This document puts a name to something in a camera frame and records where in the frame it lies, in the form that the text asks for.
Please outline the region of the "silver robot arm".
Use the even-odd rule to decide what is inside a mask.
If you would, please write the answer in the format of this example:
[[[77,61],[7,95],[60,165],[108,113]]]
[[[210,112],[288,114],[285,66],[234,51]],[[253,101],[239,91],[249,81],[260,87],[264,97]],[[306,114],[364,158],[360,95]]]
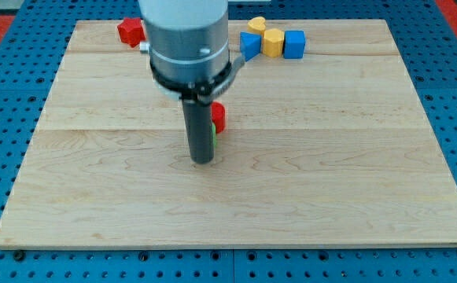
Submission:
[[[175,100],[209,105],[245,64],[230,59],[227,0],[139,0],[156,84]]]

